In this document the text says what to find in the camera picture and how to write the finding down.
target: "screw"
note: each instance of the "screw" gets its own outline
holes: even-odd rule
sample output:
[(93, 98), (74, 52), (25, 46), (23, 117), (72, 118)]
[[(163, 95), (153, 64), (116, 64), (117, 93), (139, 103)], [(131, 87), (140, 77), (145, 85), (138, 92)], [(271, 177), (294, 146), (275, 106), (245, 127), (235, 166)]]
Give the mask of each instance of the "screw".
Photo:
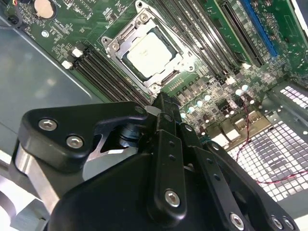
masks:
[(191, 126), (189, 126), (189, 125), (185, 125), (185, 128), (188, 130), (188, 131), (192, 131), (193, 129), (191, 128)]
[(244, 230), (244, 222), (238, 215), (236, 215), (235, 213), (230, 213), (230, 219), (231, 219), (232, 224), (238, 230)]
[(38, 124), (38, 126), (45, 131), (53, 131), (58, 126), (57, 123), (51, 119), (42, 119)]
[(140, 21), (142, 21), (143, 23), (145, 23), (146, 21), (148, 21), (149, 17), (145, 14), (145, 13), (142, 13), (140, 15)]
[(287, 224), (287, 226), (289, 226), (290, 229), (294, 230), (293, 224), (287, 218), (283, 218), (283, 220)]
[(70, 136), (66, 139), (66, 144), (71, 148), (81, 148), (83, 146), (83, 141), (78, 136)]
[(212, 147), (215, 149), (215, 150), (219, 150), (219, 147), (218, 147), (218, 145), (217, 144), (215, 144), (215, 143), (212, 143)]
[(274, 222), (274, 224), (276, 225), (278, 229), (280, 230), (283, 229), (281, 222), (275, 216), (271, 216), (271, 220)]
[(169, 122), (172, 121), (171, 116), (169, 116), (168, 114), (164, 114), (164, 117), (165, 117), (165, 119), (168, 120)]
[(49, 33), (48, 33), (48, 31), (46, 31), (46, 30), (43, 30), (42, 33), (41, 33), (41, 35), (42, 35), (44, 38), (48, 38), (48, 37), (49, 37)]
[(144, 110), (139, 106), (135, 106), (135, 110), (139, 112), (140, 114), (144, 114)]
[(165, 200), (172, 207), (179, 207), (180, 205), (180, 198), (174, 191), (167, 190), (165, 192)]
[(114, 44), (112, 44), (112, 48), (113, 48), (115, 51), (117, 51), (117, 50), (120, 48), (120, 46), (119, 46), (119, 44), (114, 43)]

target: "metal mesh grille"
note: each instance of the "metal mesh grille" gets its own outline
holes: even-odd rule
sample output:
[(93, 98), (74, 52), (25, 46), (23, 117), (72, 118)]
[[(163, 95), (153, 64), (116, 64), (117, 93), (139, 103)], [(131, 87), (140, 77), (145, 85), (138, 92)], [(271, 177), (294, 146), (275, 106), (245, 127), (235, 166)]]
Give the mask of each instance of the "metal mesh grille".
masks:
[(293, 102), (301, 106), (302, 108), (308, 109), (308, 97), (301, 94), (297, 90), (291, 88), (290, 86), (285, 87), (280, 91), (282, 94), (289, 97)]
[[(234, 159), (239, 150), (229, 151)], [(308, 145), (280, 121), (251, 138), (239, 156), (239, 165), (255, 180), (273, 181), (308, 168)], [(308, 175), (298, 175), (277, 184), (261, 184), (275, 200), (280, 201), (308, 188)]]

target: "blue pcie slot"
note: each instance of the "blue pcie slot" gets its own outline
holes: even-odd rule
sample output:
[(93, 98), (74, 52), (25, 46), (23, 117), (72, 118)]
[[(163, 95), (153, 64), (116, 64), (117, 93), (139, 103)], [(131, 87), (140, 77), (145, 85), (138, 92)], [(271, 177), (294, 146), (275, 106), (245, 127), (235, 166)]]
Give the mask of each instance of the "blue pcie slot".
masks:
[(270, 41), (269, 37), (265, 33), (263, 26), (261, 25), (254, 9), (251, 7), (249, 0), (240, 0), (240, 2), (243, 5), (243, 7), (245, 8), (251, 22), (253, 23), (253, 25), (257, 29), (257, 31), (258, 31), (264, 45), (268, 49), (269, 53), (272, 56), (276, 57), (278, 54), (277, 54), (272, 42)]

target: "red wire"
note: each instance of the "red wire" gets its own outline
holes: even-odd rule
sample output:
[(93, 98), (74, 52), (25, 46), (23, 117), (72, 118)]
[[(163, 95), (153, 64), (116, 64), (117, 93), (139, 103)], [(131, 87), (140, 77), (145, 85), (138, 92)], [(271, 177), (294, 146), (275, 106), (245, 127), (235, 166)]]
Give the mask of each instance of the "red wire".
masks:
[(297, 173), (293, 173), (293, 174), (291, 174), (291, 175), (289, 175), (289, 176), (287, 176), (287, 177), (284, 177), (284, 178), (282, 178), (282, 179), (280, 179), (280, 180), (274, 180), (274, 181), (258, 181), (258, 180), (256, 180), (256, 182), (257, 182), (258, 184), (278, 184), (278, 183), (280, 183), (281, 181), (290, 179), (290, 178), (292, 178), (292, 177), (295, 177), (296, 175), (307, 174), (307, 173), (308, 173), (308, 170), (304, 170), (304, 171), (300, 171), (300, 172), (297, 172)]
[(249, 113), (248, 113), (248, 108), (247, 108), (247, 104), (246, 104), (246, 98), (244, 100), (244, 109), (245, 112), (247, 114), (247, 121), (246, 121), (246, 128), (247, 128), (247, 138), (246, 138), (246, 142), (242, 145), (242, 147), (239, 149), (239, 151), (236, 154), (236, 162), (239, 160), (239, 155), (241, 153), (241, 150), (248, 144), (249, 142)]

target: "cpu socket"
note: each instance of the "cpu socket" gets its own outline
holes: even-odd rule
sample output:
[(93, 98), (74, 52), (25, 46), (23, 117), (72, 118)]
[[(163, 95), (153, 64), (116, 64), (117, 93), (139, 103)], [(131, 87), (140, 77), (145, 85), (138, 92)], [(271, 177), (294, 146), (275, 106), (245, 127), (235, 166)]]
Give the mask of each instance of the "cpu socket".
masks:
[(151, 6), (136, 1), (137, 15), (112, 39), (102, 36), (110, 57), (144, 92), (155, 95), (193, 58), (175, 32)]

